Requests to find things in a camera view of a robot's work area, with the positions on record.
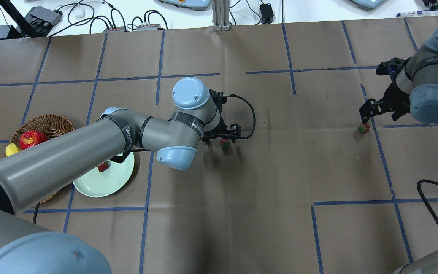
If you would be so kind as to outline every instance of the white background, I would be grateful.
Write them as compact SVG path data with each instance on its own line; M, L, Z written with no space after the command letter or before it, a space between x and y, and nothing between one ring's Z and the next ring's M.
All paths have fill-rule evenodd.
M73 2L73 0L11 0L13 5L17 7L19 12L25 16L31 7L43 6L49 9L55 9L59 5L64 5ZM265 3L273 5L275 13L275 23L281 22L281 0L263 0ZM204 11L194 11L188 8L177 8L168 3L160 3L158 0L110 0L115 8L119 9L126 23L131 23L135 16L143 17L143 13L147 10L156 9L161 12L168 22L168 27L173 29L178 28L197 28L212 26L212 5ZM252 9L259 13L260 0L249 0ZM85 0L83 3L92 5L96 10L96 15L105 15L110 17L110 7L103 5L101 1ZM91 15L91 10L84 7L86 17ZM422 0L385 0L372 11L362 10L349 0L285 0L285 23L287 22L310 22L310 21L336 21L336 20L351 20L351 19L377 19L377 18L394 18L397 13L410 12L417 10L425 10ZM67 13L68 9L63 10L64 17L59 22L52 33L68 26ZM256 24L259 18L248 8L246 0L241 2L231 9L236 22L239 25ZM427 14L438 15L438 12L429 12ZM14 21L5 12L8 23L16 26ZM76 22L80 19L75 19L71 15L71 21ZM114 13L114 21L116 24L122 22L118 13ZM151 16L152 23L160 23L162 19L157 14ZM5 21L0 11L0 25L4 25ZM92 33L102 32L104 29L102 21L94 22ZM73 26L59 33L59 35L72 35L89 33L89 24L85 26Z

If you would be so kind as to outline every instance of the light green plate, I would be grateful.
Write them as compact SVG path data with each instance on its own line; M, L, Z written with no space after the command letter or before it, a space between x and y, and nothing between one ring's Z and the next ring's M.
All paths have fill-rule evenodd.
M133 168L134 154L130 153L122 164L111 162L104 172L99 172L95 167L75 180L73 185L85 196L104 197L122 188L131 177Z

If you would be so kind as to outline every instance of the yellow fruit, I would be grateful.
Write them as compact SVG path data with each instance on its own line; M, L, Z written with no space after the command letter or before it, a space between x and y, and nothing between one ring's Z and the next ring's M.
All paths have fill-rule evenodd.
M15 144L9 144L6 146L6 156L10 156L15 154L16 152L21 151L19 147L17 147Z

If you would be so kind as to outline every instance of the power adapter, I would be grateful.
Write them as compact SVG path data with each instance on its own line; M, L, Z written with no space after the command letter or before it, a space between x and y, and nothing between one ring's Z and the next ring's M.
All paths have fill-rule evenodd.
M273 8L271 4L261 4L259 6L259 11L261 12L261 23L270 24L273 22Z

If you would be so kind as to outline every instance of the plate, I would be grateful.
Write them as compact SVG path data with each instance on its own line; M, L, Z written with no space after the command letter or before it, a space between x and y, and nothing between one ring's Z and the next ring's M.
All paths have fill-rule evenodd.
M111 162L109 168L104 172L99 172L95 167L75 180L73 185L85 196L93 198L108 196L126 184L133 169L134 154L130 153L122 164Z

